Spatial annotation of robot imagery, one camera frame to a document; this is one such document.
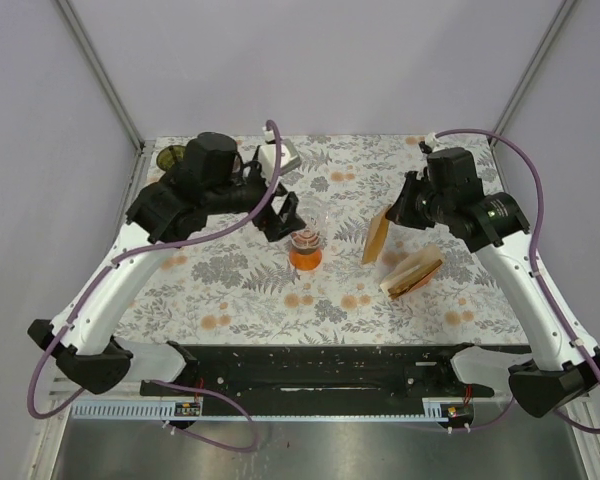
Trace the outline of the aluminium frame rail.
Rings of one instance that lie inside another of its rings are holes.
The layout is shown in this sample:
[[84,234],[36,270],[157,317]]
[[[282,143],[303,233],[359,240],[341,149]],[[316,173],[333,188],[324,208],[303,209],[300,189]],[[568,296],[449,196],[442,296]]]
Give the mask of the aluminium frame rail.
[[[398,386],[402,386],[406,389],[406,393],[408,394],[408,396],[411,397],[440,397],[440,398],[451,398],[451,397],[463,397],[465,394],[469,395],[469,393],[471,393],[471,397],[474,399],[477,398],[504,398],[506,396],[508,397],[512,397],[513,393],[511,391],[511,389],[509,388],[508,385],[508,380],[504,382],[504,387],[506,387],[504,390],[502,389],[493,389],[490,388],[489,386],[486,385],[479,385],[479,384],[473,384],[473,385],[465,385],[462,382],[460,382],[459,380],[455,379],[451,379],[453,381],[449,381],[447,383],[442,382],[442,377],[438,378],[434,378],[434,367],[441,367],[442,363],[441,361],[438,362],[438,364],[434,365],[435,362],[420,362],[418,363],[417,366],[423,367],[423,374],[417,374],[413,373],[413,374],[405,374],[406,377],[405,379],[402,381],[402,384],[398,384]],[[224,375],[224,381],[225,383],[220,385],[220,384],[216,384],[216,381],[213,380],[213,382],[211,380],[199,380],[196,383],[196,387],[199,388],[207,388],[207,389],[211,389],[212,386],[214,387],[226,387],[226,390],[228,392],[229,390],[229,380],[228,380],[228,374],[223,374]],[[105,392],[106,395],[145,395],[145,396],[159,396],[159,395],[164,395],[166,396],[167,394],[160,394],[160,393],[151,393],[153,390],[157,391],[158,390],[158,385],[156,385],[155,383],[151,383],[148,381],[142,381],[142,382],[122,382],[119,383],[118,385],[114,386],[111,390]],[[51,393],[52,394],[67,394],[70,393],[70,391],[72,389],[77,389],[79,388],[76,384],[72,383],[68,378],[62,377],[62,376],[58,376],[57,378],[55,378],[52,382],[51,385]],[[309,391],[309,390],[324,390],[326,391],[327,389],[357,389],[357,390],[361,390],[361,389],[372,389],[372,388],[376,388],[376,389],[380,389],[381,387],[378,386],[371,386],[370,384],[367,386],[335,386],[335,387],[324,387],[324,386],[305,386],[305,387],[298,387],[298,386],[286,386],[286,387],[281,387],[283,392],[296,392],[296,391]]]

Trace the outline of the brown paper coffee filter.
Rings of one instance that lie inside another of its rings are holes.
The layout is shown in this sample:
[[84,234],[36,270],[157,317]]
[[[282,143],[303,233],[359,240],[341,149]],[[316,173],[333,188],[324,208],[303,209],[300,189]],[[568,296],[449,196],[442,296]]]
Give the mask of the brown paper coffee filter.
[[362,255],[363,265],[375,262],[384,247],[389,229],[389,220],[386,218],[389,209],[389,206],[383,208],[369,223]]

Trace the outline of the clear plastic dripper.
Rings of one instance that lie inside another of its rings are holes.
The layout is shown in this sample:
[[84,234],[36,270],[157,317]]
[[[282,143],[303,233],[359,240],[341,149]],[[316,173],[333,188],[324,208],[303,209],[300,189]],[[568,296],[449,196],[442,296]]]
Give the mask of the clear plastic dripper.
[[291,234],[291,244],[300,250],[322,248],[328,233],[329,212],[326,204],[316,197],[303,198],[296,210],[305,226]]

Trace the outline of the floral patterned tablecloth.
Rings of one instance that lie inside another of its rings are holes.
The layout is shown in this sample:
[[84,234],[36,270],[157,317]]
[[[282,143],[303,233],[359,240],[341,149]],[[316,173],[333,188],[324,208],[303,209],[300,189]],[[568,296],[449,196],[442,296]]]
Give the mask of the floral patterned tablecloth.
[[[444,227],[391,227],[378,259],[361,258],[368,223],[421,167],[416,135],[297,136],[301,166],[283,177],[329,212],[320,265],[289,262],[287,241],[252,226],[177,250],[125,311],[117,334],[182,344],[522,344],[494,279]],[[445,261],[420,288],[390,299],[380,283],[409,254],[436,245]]]

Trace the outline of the orange glass carafe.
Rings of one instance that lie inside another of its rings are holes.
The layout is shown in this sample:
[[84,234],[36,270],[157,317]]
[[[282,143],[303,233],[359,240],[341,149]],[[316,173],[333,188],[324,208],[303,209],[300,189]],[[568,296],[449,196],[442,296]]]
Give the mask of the orange glass carafe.
[[289,261],[300,271],[315,270],[322,262],[322,242],[318,232],[304,229],[291,235]]

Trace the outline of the orange coffee filter pack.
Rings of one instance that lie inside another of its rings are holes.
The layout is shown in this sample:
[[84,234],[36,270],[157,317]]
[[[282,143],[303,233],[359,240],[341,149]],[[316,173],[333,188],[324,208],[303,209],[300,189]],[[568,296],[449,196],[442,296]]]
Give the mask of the orange coffee filter pack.
[[433,244],[409,254],[380,283],[380,289],[396,299],[426,285],[445,261],[442,251]]

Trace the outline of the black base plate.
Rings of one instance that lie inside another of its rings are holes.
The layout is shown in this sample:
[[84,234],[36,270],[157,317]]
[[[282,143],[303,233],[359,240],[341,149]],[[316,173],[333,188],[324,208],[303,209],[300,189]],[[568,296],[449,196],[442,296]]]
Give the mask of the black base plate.
[[[350,395],[359,399],[367,391],[387,402],[391,397],[408,396],[402,384],[405,374],[422,375],[422,362],[441,361],[434,367],[434,378],[447,383],[457,379],[451,368],[453,354],[459,346],[220,346],[187,345],[189,365],[176,379],[176,384],[196,387],[199,380],[224,384],[228,374],[229,390],[214,387],[213,393],[223,394],[236,401],[241,398],[277,399],[286,386],[378,386],[380,389],[327,389],[300,392],[324,392],[342,399]],[[432,399],[415,397],[414,399]]]

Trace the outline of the dark green dripper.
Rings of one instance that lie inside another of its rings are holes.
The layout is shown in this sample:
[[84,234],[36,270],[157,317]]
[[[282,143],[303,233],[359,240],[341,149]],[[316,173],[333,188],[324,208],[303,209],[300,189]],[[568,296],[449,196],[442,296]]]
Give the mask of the dark green dripper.
[[169,171],[174,165],[184,158],[186,147],[184,145],[169,145],[162,149],[156,157],[157,167],[163,171]]

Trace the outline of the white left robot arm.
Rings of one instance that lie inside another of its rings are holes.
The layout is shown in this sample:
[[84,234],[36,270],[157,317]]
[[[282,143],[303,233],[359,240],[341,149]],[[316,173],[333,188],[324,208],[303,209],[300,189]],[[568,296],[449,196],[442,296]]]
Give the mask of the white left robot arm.
[[160,380],[185,395],[197,382],[196,360],[173,341],[136,343],[114,332],[153,273],[213,215],[244,214],[270,242],[304,227],[298,198],[280,176],[301,163],[293,144],[267,131],[251,161],[237,142],[204,132],[182,158],[160,162],[162,176],[144,187],[126,213],[113,247],[88,285],[51,320],[35,320],[32,340],[48,350],[59,370],[93,394],[121,382]]

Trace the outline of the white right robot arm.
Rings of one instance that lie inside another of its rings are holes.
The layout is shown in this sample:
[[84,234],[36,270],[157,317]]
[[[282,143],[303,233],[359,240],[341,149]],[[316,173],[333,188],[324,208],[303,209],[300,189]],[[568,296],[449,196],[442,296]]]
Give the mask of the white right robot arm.
[[511,395],[541,418],[600,385],[600,346],[577,321],[548,274],[540,271],[530,224],[507,193],[487,195],[473,155],[460,147],[422,148],[426,165],[409,171],[385,217],[408,228],[444,225],[496,280],[531,352],[515,355],[467,346],[435,371],[449,396],[470,384]]

